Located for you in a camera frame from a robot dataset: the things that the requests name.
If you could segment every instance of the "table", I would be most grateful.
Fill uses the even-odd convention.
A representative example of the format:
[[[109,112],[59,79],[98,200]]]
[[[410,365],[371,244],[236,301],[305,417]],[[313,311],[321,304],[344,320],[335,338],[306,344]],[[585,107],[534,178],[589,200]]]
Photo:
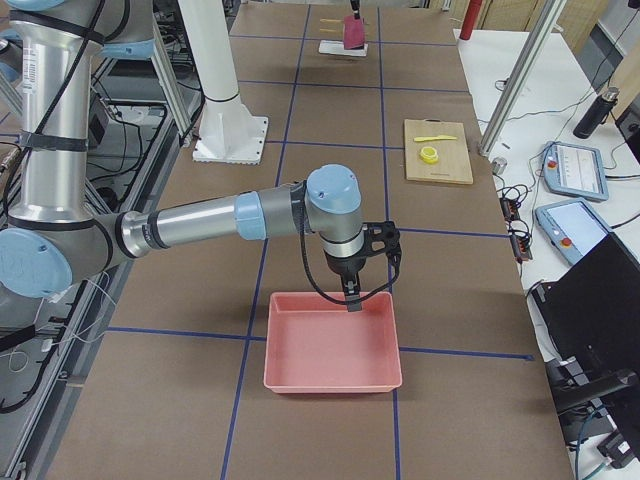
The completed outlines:
[[[475,31],[470,41],[459,41],[458,48],[464,65],[469,90],[473,95],[474,107],[480,120],[488,120],[498,101],[500,92],[495,88],[497,80],[507,78],[517,56],[526,40],[526,33]],[[595,98],[589,80],[575,60],[560,34],[552,34],[545,46],[526,86],[510,117],[527,112],[562,110],[580,100],[586,92],[591,96],[577,109],[571,108],[562,113],[548,113],[529,116],[521,120],[507,122],[501,139],[490,153],[490,158],[505,157],[509,165],[502,175],[507,185],[516,183],[532,184],[527,159],[541,152],[544,144],[556,139],[563,125],[571,120],[558,137],[559,141],[587,145],[599,148],[606,166],[612,166],[611,151],[624,142],[622,135],[614,125],[599,126],[587,140],[580,140],[571,133],[584,112]],[[484,129],[485,122],[480,121]],[[634,175],[640,173],[640,166],[626,145],[616,149],[615,159],[618,168],[607,170],[608,175]],[[496,186],[502,186],[496,179]],[[614,225],[631,218],[640,210],[638,181],[609,182],[610,198],[606,202],[592,203],[602,218]],[[538,195],[530,195],[520,209],[522,218],[533,226],[533,261],[524,264],[522,286],[526,290],[539,280],[559,279],[569,270],[569,265],[547,240],[545,234],[531,222],[531,212],[535,206],[566,200],[567,197],[549,192],[546,186],[537,188]],[[616,234],[637,256],[640,253],[640,221],[635,221],[616,229]],[[545,360],[558,356],[553,348],[544,322],[533,301],[529,300],[529,309],[536,325],[540,350]],[[595,445],[606,437],[591,439],[581,450],[581,475],[586,475],[602,461]],[[602,479],[640,478],[640,462],[634,460],[625,469],[617,471],[607,469],[598,475]]]
[[[161,207],[352,168],[365,218],[402,231],[403,386],[265,389],[269,294],[309,290],[297,239],[177,247],[136,262],[48,478],[571,478],[489,164],[472,151],[468,187],[404,180],[404,118],[463,122],[470,149],[480,138],[451,24],[363,9],[368,57],[320,57],[319,40],[340,36],[320,19],[348,11],[242,6],[232,47],[243,101],[271,119],[263,160],[197,164],[185,151]],[[335,288],[317,238],[309,251]],[[362,280],[386,276],[372,261]]]

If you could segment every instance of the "pink object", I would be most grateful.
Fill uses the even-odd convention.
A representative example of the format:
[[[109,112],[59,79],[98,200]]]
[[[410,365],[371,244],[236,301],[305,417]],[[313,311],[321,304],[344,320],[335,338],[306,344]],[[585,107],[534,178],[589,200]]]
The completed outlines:
[[[360,312],[316,293],[271,295],[265,387],[276,393],[368,393],[401,384],[391,294],[378,293]]]
[[[342,44],[345,50],[364,48],[364,20],[353,15],[344,17]]]
[[[467,13],[464,16],[464,22],[462,22],[460,40],[469,40],[471,38],[471,32],[473,32],[473,26],[476,24],[481,8],[482,0],[470,0]]]

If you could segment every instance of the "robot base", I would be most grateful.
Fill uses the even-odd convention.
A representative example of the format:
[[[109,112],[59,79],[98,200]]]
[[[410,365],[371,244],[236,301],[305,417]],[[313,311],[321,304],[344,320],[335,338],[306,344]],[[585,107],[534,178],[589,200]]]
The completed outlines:
[[[258,164],[268,127],[269,119],[252,116],[239,98],[227,104],[207,100],[193,159]]]

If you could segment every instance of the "cardboard sheet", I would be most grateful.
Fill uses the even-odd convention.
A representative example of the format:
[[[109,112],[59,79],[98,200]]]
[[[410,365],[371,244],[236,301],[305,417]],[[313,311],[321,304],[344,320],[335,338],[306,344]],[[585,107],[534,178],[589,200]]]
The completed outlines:
[[[242,5],[234,61],[244,103],[271,119],[262,163],[202,165],[183,150],[161,206],[301,180],[325,163],[352,168],[365,220],[403,228],[403,386],[285,397],[262,385],[270,293],[310,290],[296,237],[154,252],[134,265],[112,321],[133,330],[106,335],[48,478],[571,478],[488,164],[470,154],[471,186],[404,179],[404,119],[462,123],[469,151],[480,138],[448,15],[362,11],[371,43],[356,62],[317,53],[319,39],[341,36],[320,19],[342,18],[347,2]],[[405,61],[418,50],[445,81]],[[335,290],[317,236],[308,250]],[[361,280],[387,274],[380,256]]]

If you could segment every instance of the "blue joint cap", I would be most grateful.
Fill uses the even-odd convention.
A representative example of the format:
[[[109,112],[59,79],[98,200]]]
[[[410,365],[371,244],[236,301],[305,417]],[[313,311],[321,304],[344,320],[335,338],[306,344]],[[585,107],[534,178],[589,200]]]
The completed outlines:
[[[6,63],[0,63],[0,73],[2,73],[9,83],[13,83],[20,78],[20,72],[16,72]]]
[[[22,38],[20,38],[20,34],[16,32],[13,28],[7,28],[0,32],[0,38],[5,38],[10,42],[21,42]]]
[[[30,230],[7,228],[0,232],[0,281],[24,297],[48,297],[71,286],[71,267],[46,238]]]
[[[235,204],[236,228],[245,240],[264,240],[267,238],[267,225],[260,197],[256,192],[238,195]]]
[[[355,211],[361,202],[356,176],[342,165],[325,165],[311,172],[307,194],[320,210],[337,215]]]
[[[100,54],[117,60],[147,60],[153,56],[154,48],[153,39],[131,43],[108,43]]]
[[[37,12],[40,10],[48,10],[63,4],[67,0],[6,0],[10,7],[18,10],[26,10],[29,12]]]

